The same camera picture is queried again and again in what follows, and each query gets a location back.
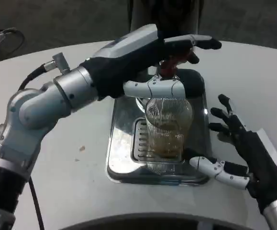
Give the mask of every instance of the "black cable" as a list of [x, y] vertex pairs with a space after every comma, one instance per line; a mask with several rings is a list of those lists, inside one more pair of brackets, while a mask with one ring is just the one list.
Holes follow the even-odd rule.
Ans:
[[22, 82], [22, 84], [19, 86], [18, 90], [23, 90], [27, 84], [32, 81], [33, 79], [37, 78], [39, 75], [46, 73], [46, 69], [44, 68], [44, 64], [42, 64], [40, 67], [35, 69], [32, 73], [30, 73], [26, 79]]
[[[26, 77], [26, 79], [21, 83], [18, 91], [23, 90], [30, 81], [32, 81], [33, 79], [35, 79], [36, 77], [38, 77], [39, 75], [41, 75], [45, 72], [46, 72], [46, 69], [44, 68], [44, 64], [42, 64], [40, 67], [35, 69], [32, 73], [30, 73]], [[44, 230], [44, 222], [43, 222], [43, 218], [42, 218], [42, 213], [41, 213], [41, 209], [39, 208], [39, 203], [38, 203], [35, 187], [34, 187], [34, 184], [32, 181], [32, 177], [30, 177], [30, 179], [29, 179], [29, 186], [30, 186], [30, 190], [31, 190], [31, 194], [32, 194], [33, 202], [34, 202], [34, 207], [35, 207], [35, 211], [36, 211], [36, 215], [37, 215], [39, 229]]]
[[43, 222], [43, 218], [42, 218], [42, 213], [41, 213], [41, 210], [39, 208], [39, 204], [38, 204], [34, 184], [33, 184], [33, 181], [32, 181], [32, 177], [30, 177], [30, 179], [29, 179], [29, 186], [30, 186], [30, 190], [31, 190], [31, 193], [32, 193], [32, 198], [33, 198], [35, 211], [36, 211], [36, 215], [37, 215], [37, 219], [38, 219], [39, 229], [44, 230], [44, 222]]
[[0, 34], [4, 34], [4, 35], [14, 34], [14, 35], [19, 36], [21, 38], [21, 41], [20, 41], [19, 45], [16, 48], [14, 48], [12, 51], [8, 52], [7, 54], [1, 55], [0, 60], [4, 60], [8, 56], [10, 56], [14, 52], [16, 52], [20, 47], [23, 46], [23, 44], [25, 42], [25, 36], [20, 30], [17, 30], [16, 28], [8, 28], [8, 29], [5, 29], [5, 30], [1, 30]]

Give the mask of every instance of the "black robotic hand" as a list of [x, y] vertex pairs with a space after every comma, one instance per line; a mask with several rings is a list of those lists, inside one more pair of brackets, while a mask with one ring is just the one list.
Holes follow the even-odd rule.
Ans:
[[[197, 34], [165, 38], [155, 24], [149, 24], [107, 44], [80, 65], [89, 72], [99, 99], [118, 98], [124, 95], [123, 84], [134, 80], [139, 72], [162, 60], [189, 54], [194, 46], [220, 49], [222, 44], [211, 36]], [[199, 62], [193, 54], [186, 58]]]
[[210, 130], [228, 137], [238, 154], [247, 162], [250, 182], [247, 189], [258, 202], [260, 212], [277, 200], [277, 151], [263, 130], [248, 131], [239, 119], [231, 100], [219, 95], [219, 101], [227, 108], [227, 112], [211, 108], [211, 114], [222, 119], [221, 123], [210, 123]]

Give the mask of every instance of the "stainless steel tray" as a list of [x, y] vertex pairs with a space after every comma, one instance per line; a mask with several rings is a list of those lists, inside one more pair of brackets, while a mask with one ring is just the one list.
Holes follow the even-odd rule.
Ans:
[[[194, 108], [194, 120], [185, 147], [211, 156], [205, 96], [190, 99], [189, 102]], [[173, 185], [207, 182], [206, 176], [180, 159], [166, 161], [135, 157], [135, 130], [143, 119], [144, 113], [138, 108], [135, 98], [115, 100], [107, 153], [107, 172], [112, 180], [120, 183]]]

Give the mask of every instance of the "white round table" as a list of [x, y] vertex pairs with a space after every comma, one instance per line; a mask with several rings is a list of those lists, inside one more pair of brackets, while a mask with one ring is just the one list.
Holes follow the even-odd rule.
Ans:
[[[0, 62], [0, 124], [9, 98], [22, 80], [52, 55], [63, 52], [71, 68], [107, 42], [67, 46]], [[221, 107], [217, 96], [234, 101], [252, 130], [263, 127], [277, 146], [277, 50], [223, 42], [221, 50], [196, 49], [205, 79], [207, 104]], [[59, 75], [53, 70], [28, 85], [40, 88]], [[268, 229], [257, 203], [247, 191], [210, 180], [201, 186], [117, 184], [105, 170], [113, 99], [106, 98], [61, 119], [44, 138], [32, 173], [46, 229], [60, 229], [95, 218], [125, 213], [175, 212], [225, 221], [252, 229]], [[214, 156], [244, 164], [235, 149], [211, 133]], [[29, 186], [15, 212], [15, 230], [38, 230]]]

